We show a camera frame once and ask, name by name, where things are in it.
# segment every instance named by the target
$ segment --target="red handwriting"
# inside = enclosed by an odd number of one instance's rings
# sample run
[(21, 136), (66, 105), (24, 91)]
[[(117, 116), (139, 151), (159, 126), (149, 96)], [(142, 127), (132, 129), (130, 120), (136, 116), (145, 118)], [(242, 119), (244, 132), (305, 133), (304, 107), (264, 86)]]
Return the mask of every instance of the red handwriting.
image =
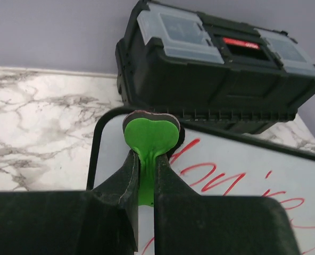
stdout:
[[(180, 156), (182, 156), (185, 152), (187, 152), (188, 150), (192, 149), (195, 145), (197, 145), (198, 143), (200, 142), (200, 139), (197, 138), (197, 139), (194, 139), (193, 141), (191, 141), (189, 144), (187, 144), (180, 152), (178, 153), (175, 153), (174, 155), (171, 156), (171, 161), (170, 161), (170, 164), (172, 165)], [(199, 168), (202, 168), (202, 167), (209, 167), (209, 172), (204, 176), (202, 177), (201, 179), (199, 179), (198, 181), (190, 184), (189, 186), (196, 186), (200, 183), (203, 183), (204, 181), (206, 181), (208, 178), (210, 178), (213, 174), (215, 174), (216, 170), (217, 170), (217, 165), (213, 162), (208, 162), (208, 163), (200, 163), (200, 164), (195, 164), (195, 165), (192, 165), (192, 166), (189, 166), (189, 167), (186, 167), (184, 168), (181, 172), (180, 172), (180, 176), (184, 176), (186, 175), (187, 173), (191, 172), (191, 171), (195, 171)], [(265, 176), (265, 179), (268, 179), (270, 177), (270, 175), (272, 174), (272, 170), (269, 171), (266, 176)], [(226, 173), (220, 173), (218, 174), (217, 176), (215, 177), (212, 177), (211, 180), (209, 180), (207, 182), (207, 184), (205, 184), (204, 187), (201, 188), (201, 192), (207, 192), (223, 183), (226, 183), (226, 182), (229, 182), (231, 180), (234, 180), (232, 182), (232, 184), (230, 185), (230, 187), (224, 192), (224, 196), (228, 195), (230, 193), (230, 191), (246, 176), (246, 172), (244, 173), (240, 173), (240, 174), (236, 174), (236, 175), (233, 175), (233, 176), (229, 176), (227, 178), (224, 178), (223, 177), (226, 176)], [(278, 192), (273, 192), (271, 193), (271, 190), (268, 189), (263, 195), (262, 197), (274, 197), (274, 196), (277, 196), (277, 195), (280, 195), (280, 194), (286, 194), (286, 191), (278, 191)], [(305, 199), (304, 198), (291, 198), (291, 199), (286, 199), (286, 200), (283, 200), (283, 201), (280, 201), (279, 203), (281, 203), (284, 207), (285, 210), (292, 210), (292, 209), (295, 209), (295, 208), (298, 208), (300, 206), (302, 206), (305, 202)], [(301, 229), (315, 229), (315, 226), (297, 226), (297, 225), (294, 225), (292, 223), (293, 219), (291, 220), (291, 225), (292, 225), (292, 228), (301, 228)], [(147, 243), (146, 247), (144, 248), (143, 250), (143, 253), (142, 255), (144, 255), (144, 253), (146, 252), (146, 250), (148, 249), (148, 247), (153, 243), (154, 241), (154, 237)], [(311, 251), (315, 250), (315, 247), (310, 249), (310, 250), (307, 250), (307, 251), (304, 251), (302, 254), (307, 254)]]

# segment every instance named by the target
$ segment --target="green eraser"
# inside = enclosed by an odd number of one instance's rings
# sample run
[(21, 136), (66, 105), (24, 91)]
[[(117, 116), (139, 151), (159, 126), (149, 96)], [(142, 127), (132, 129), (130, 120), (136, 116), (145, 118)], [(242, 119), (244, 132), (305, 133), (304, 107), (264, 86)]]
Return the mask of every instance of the green eraser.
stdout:
[(123, 121), (127, 145), (140, 159), (138, 204), (154, 205), (154, 177), (156, 157), (172, 149), (179, 140), (180, 123), (171, 114), (137, 110)]

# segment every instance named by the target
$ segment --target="white marble table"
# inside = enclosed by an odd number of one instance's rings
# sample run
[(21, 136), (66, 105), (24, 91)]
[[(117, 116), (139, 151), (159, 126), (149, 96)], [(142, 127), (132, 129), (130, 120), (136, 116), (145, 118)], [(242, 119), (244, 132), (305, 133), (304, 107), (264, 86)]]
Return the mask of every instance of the white marble table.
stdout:
[[(121, 105), (116, 79), (0, 71), (0, 190), (85, 189), (95, 124)], [(299, 116), (256, 136), (315, 152)]]

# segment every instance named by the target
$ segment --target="whiteboard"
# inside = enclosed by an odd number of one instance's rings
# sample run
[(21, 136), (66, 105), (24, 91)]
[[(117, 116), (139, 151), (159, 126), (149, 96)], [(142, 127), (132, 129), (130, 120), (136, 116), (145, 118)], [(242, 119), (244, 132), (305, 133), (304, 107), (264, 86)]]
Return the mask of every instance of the whiteboard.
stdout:
[[(126, 159), (129, 147), (122, 133), (125, 116), (115, 116), (103, 130), (95, 129), (102, 135), (101, 145), (93, 145), (100, 147), (94, 187)], [(171, 158), (172, 169), (201, 195), (264, 195), (281, 202), (292, 220), (302, 254), (315, 255), (314, 160), (190, 129), (186, 129), (185, 142), (175, 154), (178, 157)], [(153, 208), (139, 207), (139, 255), (154, 254), (153, 214)]]

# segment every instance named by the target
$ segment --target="gray wall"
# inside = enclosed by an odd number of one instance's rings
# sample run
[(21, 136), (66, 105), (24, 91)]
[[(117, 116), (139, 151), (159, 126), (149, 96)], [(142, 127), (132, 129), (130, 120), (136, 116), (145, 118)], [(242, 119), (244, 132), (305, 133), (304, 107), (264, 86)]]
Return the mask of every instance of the gray wall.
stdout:
[[(0, 66), (116, 73), (115, 44), (137, 0), (0, 0)], [(162, 0), (287, 30), (315, 59), (315, 0)], [(315, 97), (300, 113), (315, 135)]]

